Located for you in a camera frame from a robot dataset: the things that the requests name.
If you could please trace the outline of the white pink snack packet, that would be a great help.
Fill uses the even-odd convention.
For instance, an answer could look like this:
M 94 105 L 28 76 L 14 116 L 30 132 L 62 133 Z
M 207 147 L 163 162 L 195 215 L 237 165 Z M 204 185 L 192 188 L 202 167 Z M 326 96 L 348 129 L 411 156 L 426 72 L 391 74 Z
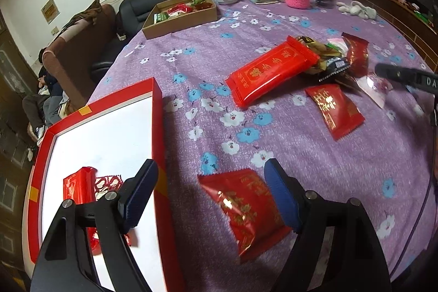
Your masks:
M 342 53 L 343 57 L 347 58 L 347 45 L 341 37 L 328 39 L 328 43 L 335 45 Z M 353 77 L 348 70 L 334 75 L 334 81 L 340 85 L 350 88 L 351 90 L 362 91 L 370 99 L 372 99 L 381 109 L 385 106 L 386 95 L 393 90 L 392 84 L 386 80 L 378 77 L 369 67 L 368 60 L 368 74 L 361 78 Z

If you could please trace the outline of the red gold-lettered snack packet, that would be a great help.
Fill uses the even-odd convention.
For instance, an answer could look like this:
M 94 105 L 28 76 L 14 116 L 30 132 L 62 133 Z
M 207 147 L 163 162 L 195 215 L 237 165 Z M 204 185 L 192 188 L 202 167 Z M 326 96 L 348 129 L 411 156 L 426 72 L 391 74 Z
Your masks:
M 349 33 L 342 33 L 347 45 L 347 61 L 350 64 L 348 72 L 351 76 L 361 78 L 368 74 L 368 44 L 369 42 Z

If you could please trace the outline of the red white patterned packet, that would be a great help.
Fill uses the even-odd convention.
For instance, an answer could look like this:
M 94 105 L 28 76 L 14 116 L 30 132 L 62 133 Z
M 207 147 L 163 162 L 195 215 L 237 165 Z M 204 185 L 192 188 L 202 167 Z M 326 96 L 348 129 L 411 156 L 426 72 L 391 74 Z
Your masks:
M 63 199 L 76 204 L 95 202 L 110 191 L 118 191 L 123 181 L 120 175 L 97 176 L 94 167 L 82 167 L 63 179 Z

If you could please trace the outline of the red gold floral packet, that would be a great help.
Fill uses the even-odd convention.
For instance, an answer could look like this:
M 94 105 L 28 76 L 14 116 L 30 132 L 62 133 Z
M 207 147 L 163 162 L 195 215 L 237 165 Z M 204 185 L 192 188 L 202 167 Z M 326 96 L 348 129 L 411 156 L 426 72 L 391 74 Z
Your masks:
M 240 262 L 245 263 L 279 243 L 290 232 L 265 181 L 243 169 L 197 177 L 202 189 L 229 219 Z

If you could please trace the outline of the red square snack packet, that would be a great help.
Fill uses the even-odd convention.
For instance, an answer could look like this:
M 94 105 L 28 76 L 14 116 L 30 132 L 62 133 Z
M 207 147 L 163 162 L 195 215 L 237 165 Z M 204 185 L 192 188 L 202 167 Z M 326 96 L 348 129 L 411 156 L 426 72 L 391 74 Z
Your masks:
M 339 85 L 308 87 L 306 94 L 316 103 L 333 139 L 338 141 L 365 122 L 356 105 Z

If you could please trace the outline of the dark purple plum packet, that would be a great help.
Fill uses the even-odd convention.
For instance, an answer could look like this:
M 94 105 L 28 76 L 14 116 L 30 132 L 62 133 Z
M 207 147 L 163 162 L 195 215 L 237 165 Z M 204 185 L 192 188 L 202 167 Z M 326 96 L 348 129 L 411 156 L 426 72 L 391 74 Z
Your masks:
M 349 61 L 345 57 L 332 57 L 327 60 L 326 68 L 318 74 L 318 81 L 323 82 L 330 77 L 348 70 Z

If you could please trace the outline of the gold brown snack packet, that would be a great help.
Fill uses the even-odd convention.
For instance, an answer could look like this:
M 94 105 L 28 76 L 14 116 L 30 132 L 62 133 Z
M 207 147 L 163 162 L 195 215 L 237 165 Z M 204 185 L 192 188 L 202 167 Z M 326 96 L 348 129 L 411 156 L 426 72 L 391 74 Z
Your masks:
M 295 39 L 319 56 L 318 63 L 306 71 L 308 74 L 318 74 L 326 68 L 327 60 L 332 57 L 342 57 L 342 53 L 340 51 L 331 51 L 325 46 L 325 44 L 317 42 L 310 37 L 297 36 Z

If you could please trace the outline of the long red snack pack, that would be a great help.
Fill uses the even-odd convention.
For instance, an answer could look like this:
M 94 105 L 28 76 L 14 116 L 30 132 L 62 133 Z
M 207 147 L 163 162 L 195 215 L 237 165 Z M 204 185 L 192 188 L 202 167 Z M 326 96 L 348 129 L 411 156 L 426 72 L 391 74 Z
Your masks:
M 316 65 L 320 56 L 297 39 L 287 40 L 237 69 L 226 79 L 234 103 L 247 108 L 285 81 Z

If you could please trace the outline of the green snack packet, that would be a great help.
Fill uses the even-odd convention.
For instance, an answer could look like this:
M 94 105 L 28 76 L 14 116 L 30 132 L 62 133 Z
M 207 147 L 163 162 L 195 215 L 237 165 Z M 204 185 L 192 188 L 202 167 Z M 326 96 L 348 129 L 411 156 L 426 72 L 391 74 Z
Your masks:
M 331 51 L 339 52 L 339 49 L 338 49 L 335 45 L 333 45 L 333 44 L 331 44 L 331 43 L 327 43 L 327 44 L 325 44 L 325 46 L 326 46 L 328 49 L 330 49 Z

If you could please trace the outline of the wooden sideboard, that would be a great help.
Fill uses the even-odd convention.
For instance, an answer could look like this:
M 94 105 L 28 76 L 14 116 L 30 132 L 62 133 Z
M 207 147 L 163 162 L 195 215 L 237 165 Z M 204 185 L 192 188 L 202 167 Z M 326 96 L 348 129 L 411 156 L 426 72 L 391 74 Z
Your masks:
M 356 0 L 372 7 L 413 46 L 426 64 L 437 72 L 437 11 L 415 0 Z

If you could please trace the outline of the white gloves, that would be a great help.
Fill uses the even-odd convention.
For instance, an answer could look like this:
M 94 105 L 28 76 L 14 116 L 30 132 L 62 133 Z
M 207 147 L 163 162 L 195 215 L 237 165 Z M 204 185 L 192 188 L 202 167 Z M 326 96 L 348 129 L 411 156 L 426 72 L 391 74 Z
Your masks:
M 377 18 L 377 11 L 374 8 L 365 6 L 359 1 L 351 1 L 350 4 L 337 2 L 336 6 L 340 12 L 358 16 L 363 20 L 376 20 Z

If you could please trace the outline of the red gift box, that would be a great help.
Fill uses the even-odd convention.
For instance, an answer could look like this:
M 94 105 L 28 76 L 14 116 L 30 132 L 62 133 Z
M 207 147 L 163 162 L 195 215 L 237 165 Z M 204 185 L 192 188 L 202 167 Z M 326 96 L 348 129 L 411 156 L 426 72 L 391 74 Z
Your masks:
M 27 184 L 23 258 L 27 274 L 63 200 L 63 180 L 82 167 L 99 176 L 135 176 L 147 159 L 159 174 L 134 229 L 131 252 L 152 291 L 184 291 L 168 197 L 163 100 L 153 78 L 113 92 L 50 127 Z

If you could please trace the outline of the seated person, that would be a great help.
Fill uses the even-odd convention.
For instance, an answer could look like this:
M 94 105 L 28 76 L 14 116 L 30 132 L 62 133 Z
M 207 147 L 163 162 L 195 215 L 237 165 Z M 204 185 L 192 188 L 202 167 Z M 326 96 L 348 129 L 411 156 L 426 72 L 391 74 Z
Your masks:
M 39 63 L 42 65 L 38 77 L 37 92 L 26 95 L 22 99 L 22 107 L 39 147 L 47 129 L 61 120 L 59 108 L 65 99 L 64 90 L 58 80 L 50 75 L 43 65 L 42 57 L 46 48 L 39 52 Z

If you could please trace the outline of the brown cardboard snack tray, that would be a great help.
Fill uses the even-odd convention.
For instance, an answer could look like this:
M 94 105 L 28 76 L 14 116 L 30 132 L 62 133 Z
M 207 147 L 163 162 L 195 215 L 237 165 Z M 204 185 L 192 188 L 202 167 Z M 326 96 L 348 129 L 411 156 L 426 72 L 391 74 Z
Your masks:
M 147 39 L 154 39 L 217 20 L 213 0 L 167 0 L 153 7 L 142 31 Z

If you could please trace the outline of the small wall plaque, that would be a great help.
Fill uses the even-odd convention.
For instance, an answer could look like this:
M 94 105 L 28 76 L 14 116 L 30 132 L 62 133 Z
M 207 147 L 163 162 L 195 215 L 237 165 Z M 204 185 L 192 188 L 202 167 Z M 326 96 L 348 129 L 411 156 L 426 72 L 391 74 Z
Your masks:
M 54 0 L 48 0 L 41 9 L 45 21 L 50 24 L 59 14 L 59 9 Z

